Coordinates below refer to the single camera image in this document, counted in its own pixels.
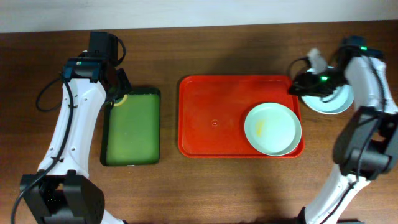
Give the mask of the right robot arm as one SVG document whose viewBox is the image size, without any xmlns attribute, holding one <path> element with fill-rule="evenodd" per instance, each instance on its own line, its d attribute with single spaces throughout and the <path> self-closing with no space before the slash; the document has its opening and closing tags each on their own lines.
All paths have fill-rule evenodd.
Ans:
<svg viewBox="0 0 398 224">
<path fill-rule="evenodd" d="M 332 172 L 320 193 L 295 217 L 296 223 L 339 223 L 360 190 L 397 164 L 397 105 L 386 79 L 384 54 L 364 38 L 344 38 L 330 67 L 317 48 L 302 57 L 310 70 L 296 75 L 289 94 L 330 96 L 350 85 L 355 112 L 333 146 Z"/>
</svg>

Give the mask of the light blue plate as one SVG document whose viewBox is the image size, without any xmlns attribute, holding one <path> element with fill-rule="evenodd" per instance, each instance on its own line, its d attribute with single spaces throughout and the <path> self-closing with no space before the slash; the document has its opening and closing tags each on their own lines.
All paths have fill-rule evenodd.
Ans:
<svg viewBox="0 0 398 224">
<path fill-rule="evenodd" d="M 329 96 L 301 96 L 303 102 L 312 110 L 322 114 L 339 114 L 353 103 L 354 93 L 350 85 L 338 87 Z"/>
</svg>

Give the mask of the green and yellow sponge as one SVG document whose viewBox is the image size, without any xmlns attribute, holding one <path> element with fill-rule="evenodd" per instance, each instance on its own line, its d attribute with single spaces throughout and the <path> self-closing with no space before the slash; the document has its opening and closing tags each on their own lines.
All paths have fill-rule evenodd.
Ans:
<svg viewBox="0 0 398 224">
<path fill-rule="evenodd" d="M 115 101 L 113 103 L 113 106 L 121 106 L 122 104 L 124 104 L 126 102 L 127 98 L 128 98 L 128 95 L 125 94 L 119 101 Z"/>
</svg>

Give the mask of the light green plate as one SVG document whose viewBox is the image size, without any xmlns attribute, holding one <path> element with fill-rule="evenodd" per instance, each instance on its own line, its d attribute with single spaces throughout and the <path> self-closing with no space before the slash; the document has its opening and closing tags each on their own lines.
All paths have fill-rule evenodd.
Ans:
<svg viewBox="0 0 398 224">
<path fill-rule="evenodd" d="M 244 120 L 244 134 L 249 144 L 271 157 L 288 155 L 302 140 L 298 116 L 278 103 L 262 103 L 249 111 Z"/>
</svg>

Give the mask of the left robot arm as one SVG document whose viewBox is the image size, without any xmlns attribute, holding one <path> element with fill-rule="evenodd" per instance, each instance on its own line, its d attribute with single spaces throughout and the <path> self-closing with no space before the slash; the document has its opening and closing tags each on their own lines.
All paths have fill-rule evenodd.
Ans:
<svg viewBox="0 0 398 224">
<path fill-rule="evenodd" d="M 96 120 L 105 103 L 129 88 L 121 39 L 91 32 L 88 49 L 60 72 L 63 96 L 50 146 L 35 174 L 24 174 L 11 223 L 25 201 L 37 223 L 123 223 L 105 209 L 104 193 L 89 180 L 88 161 Z"/>
</svg>

